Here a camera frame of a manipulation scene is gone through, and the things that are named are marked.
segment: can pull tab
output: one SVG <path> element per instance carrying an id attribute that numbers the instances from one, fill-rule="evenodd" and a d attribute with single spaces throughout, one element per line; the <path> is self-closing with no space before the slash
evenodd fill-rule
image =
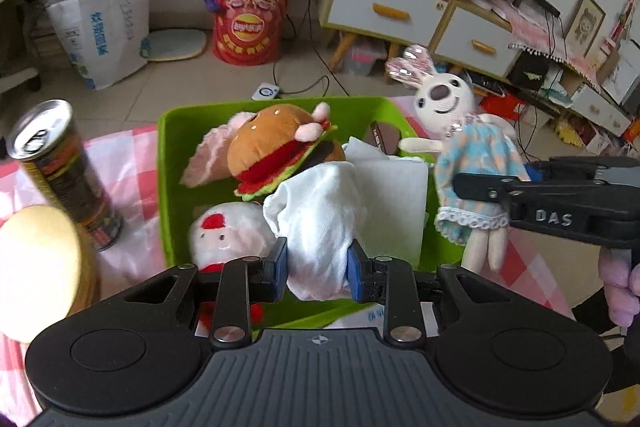
<path id="1" fill-rule="evenodd" d="M 24 144 L 22 150 L 26 153 L 33 154 L 42 149 L 47 143 L 47 136 L 49 135 L 49 131 L 46 129 L 40 129 L 36 132 L 30 139 L 27 140 L 27 143 Z"/>

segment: cabinet leg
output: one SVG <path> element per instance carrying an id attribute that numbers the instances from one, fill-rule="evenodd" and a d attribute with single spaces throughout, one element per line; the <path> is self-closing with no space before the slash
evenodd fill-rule
<path id="1" fill-rule="evenodd" d="M 329 69 L 334 71 L 335 68 L 338 67 L 338 65 L 340 64 L 340 62 L 342 62 L 342 58 L 344 57 L 344 54 L 348 51 L 349 48 L 351 48 L 351 46 L 353 46 L 353 43 L 356 40 L 357 35 L 355 33 L 345 33 L 344 36 L 342 37 L 342 40 L 340 40 L 340 43 L 338 44 L 338 47 L 335 49 L 334 54 L 331 56 L 331 59 L 329 60 Z"/>
<path id="2" fill-rule="evenodd" d="M 400 53 L 400 44 L 398 44 L 397 42 L 389 42 L 389 54 L 386 56 L 386 60 L 398 57 L 399 53 Z M 385 73 L 385 78 L 386 78 L 387 84 L 393 84 L 395 82 L 395 80 L 392 79 L 388 73 Z"/>
<path id="3" fill-rule="evenodd" d="M 333 42 L 333 40 L 335 39 L 335 35 L 338 32 L 338 30 L 324 30 L 324 33 L 322 35 L 322 39 L 320 41 L 320 45 L 323 48 L 328 48 L 331 43 Z"/>

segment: white cloth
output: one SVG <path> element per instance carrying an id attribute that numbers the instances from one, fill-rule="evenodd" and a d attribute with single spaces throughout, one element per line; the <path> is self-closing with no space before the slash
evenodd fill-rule
<path id="1" fill-rule="evenodd" d="M 367 217 L 356 236 L 369 257 L 390 255 L 420 262 L 426 223 L 429 166 L 420 158 L 386 156 L 351 137 L 344 146 L 356 169 Z"/>
<path id="2" fill-rule="evenodd" d="M 264 217 L 287 238 L 287 286 L 301 300 L 349 297 L 347 248 L 366 216 L 354 166 L 322 163 L 282 182 L 264 201 Z"/>

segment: white drawer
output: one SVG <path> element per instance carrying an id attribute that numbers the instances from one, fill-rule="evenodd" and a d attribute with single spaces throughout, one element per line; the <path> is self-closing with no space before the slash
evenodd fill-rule
<path id="1" fill-rule="evenodd" d="M 435 53 L 503 78 L 518 54 L 509 49 L 511 40 L 511 33 L 504 28 L 456 8 Z"/>
<path id="2" fill-rule="evenodd" d="M 396 10 L 405 20 L 376 13 Z M 328 22 L 427 46 L 447 3 L 442 0 L 334 0 Z"/>
<path id="3" fill-rule="evenodd" d="M 631 121 L 617 107 L 596 93 L 587 84 L 582 84 L 572 96 L 572 109 L 587 120 L 604 127 L 616 136 L 621 136 Z"/>

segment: plastic storage box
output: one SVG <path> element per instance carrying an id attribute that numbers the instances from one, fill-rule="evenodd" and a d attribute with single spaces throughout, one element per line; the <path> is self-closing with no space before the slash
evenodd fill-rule
<path id="1" fill-rule="evenodd" d="M 362 37 L 348 51 L 342 66 L 346 73 L 369 76 L 376 60 L 386 60 L 386 55 L 384 41 Z"/>
<path id="2" fill-rule="evenodd" d="M 350 136 L 364 138 L 373 121 L 393 124 L 400 130 L 402 137 L 416 136 L 400 110 L 386 98 L 343 97 L 325 100 L 331 106 L 331 121 L 338 126 L 333 137 L 340 142 L 347 142 Z M 182 172 L 202 137 L 212 127 L 226 123 L 239 111 L 255 112 L 282 102 L 244 101 L 179 107 L 162 115 L 158 124 L 158 195 L 162 245 L 168 266 L 191 260 L 188 230 L 197 206 L 238 201 L 233 194 L 238 181 L 232 178 L 197 188 L 180 185 Z M 321 99 L 292 98 L 286 102 L 311 112 Z M 433 161 L 430 156 L 425 155 L 424 158 Z M 433 179 L 429 181 L 427 203 L 429 219 L 424 230 L 422 255 L 417 269 L 434 271 L 442 263 L 459 263 L 463 250 L 444 239 L 433 226 L 433 217 L 438 209 Z M 264 320 L 260 327 L 322 328 L 361 308 L 361 305 L 350 300 L 298 301 L 287 292 L 283 302 L 263 306 Z"/>

